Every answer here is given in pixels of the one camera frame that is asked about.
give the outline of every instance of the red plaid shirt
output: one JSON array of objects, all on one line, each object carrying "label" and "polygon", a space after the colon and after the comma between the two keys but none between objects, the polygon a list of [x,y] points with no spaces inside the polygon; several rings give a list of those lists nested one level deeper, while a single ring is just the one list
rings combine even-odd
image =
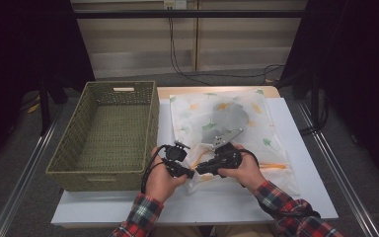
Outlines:
[{"label": "red plaid shirt", "polygon": [[[264,182],[255,191],[255,197],[268,208],[279,211],[312,210],[304,199],[294,200],[271,182]],[[111,237],[147,236],[158,219],[163,204],[150,196],[139,194],[126,221],[114,230]],[[276,227],[285,236],[342,236],[335,228],[320,218],[274,216]]]}]

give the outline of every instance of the green wicker basket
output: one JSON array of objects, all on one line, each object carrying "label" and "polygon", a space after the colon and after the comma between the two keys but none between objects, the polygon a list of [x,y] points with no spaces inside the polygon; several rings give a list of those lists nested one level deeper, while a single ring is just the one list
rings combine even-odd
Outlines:
[{"label": "green wicker basket", "polygon": [[139,190],[158,122],[155,82],[88,82],[45,172],[66,191]]}]

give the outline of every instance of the basket handle cutout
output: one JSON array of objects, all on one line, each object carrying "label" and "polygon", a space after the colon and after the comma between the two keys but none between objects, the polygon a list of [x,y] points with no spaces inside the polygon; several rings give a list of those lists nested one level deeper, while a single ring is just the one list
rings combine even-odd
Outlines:
[{"label": "basket handle cutout", "polygon": [[116,178],[114,176],[88,176],[86,177],[88,181],[91,182],[115,182]]},{"label": "basket handle cutout", "polygon": [[114,87],[113,88],[115,92],[133,92],[133,87]]}]

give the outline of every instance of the person's left hand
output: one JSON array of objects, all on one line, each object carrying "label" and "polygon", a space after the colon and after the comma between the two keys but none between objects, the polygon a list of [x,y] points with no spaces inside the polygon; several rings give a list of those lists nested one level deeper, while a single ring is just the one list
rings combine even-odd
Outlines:
[{"label": "person's left hand", "polygon": [[[157,147],[153,148],[152,155],[156,152]],[[159,155],[156,156],[152,167],[162,162]],[[153,168],[146,183],[146,194],[160,202],[165,202],[175,191],[178,186],[186,182],[187,175],[178,178],[172,177],[165,164],[160,164]]]}]

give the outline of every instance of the white table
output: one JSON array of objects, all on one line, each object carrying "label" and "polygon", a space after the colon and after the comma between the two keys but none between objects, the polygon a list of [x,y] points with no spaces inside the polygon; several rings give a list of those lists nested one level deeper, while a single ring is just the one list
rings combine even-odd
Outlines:
[{"label": "white table", "polygon": [[[290,111],[281,98],[267,98],[279,139],[286,149],[301,195],[323,218],[337,212],[304,145]],[[169,100],[161,99],[158,144],[173,144]],[[188,195],[183,187],[165,202],[157,225],[210,225],[269,223],[272,218],[239,184],[224,182],[225,190],[199,191]],[[124,221],[138,191],[64,192],[52,224],[63,227],[115,227]]]}]

